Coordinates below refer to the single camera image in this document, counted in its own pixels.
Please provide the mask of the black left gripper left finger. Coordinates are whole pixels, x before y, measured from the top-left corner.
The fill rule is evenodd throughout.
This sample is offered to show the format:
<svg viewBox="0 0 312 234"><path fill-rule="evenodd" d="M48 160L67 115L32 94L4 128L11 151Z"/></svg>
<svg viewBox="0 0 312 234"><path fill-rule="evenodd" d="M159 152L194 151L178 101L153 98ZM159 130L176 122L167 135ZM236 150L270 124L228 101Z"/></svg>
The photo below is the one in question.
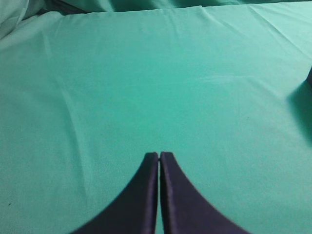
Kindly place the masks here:
<svg viewBox="0 0 312 234"><path fill-rule="evenodd" d="M154 234L158 203L158 155L146 153L133 178L101 213L74 234Z"/></svg>

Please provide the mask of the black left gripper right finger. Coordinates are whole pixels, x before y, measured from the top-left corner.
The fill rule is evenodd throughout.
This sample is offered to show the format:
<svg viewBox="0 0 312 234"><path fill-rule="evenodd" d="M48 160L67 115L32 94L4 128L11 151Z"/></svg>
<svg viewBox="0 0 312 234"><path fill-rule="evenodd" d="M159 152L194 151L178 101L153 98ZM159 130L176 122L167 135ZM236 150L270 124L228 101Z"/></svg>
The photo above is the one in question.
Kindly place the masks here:
<svg viewBox="0 0 312 234"><path fill-rule="evenodd" d="M171 152L160 154L160 204L165 234L247 234L213 207Z"/></svg>

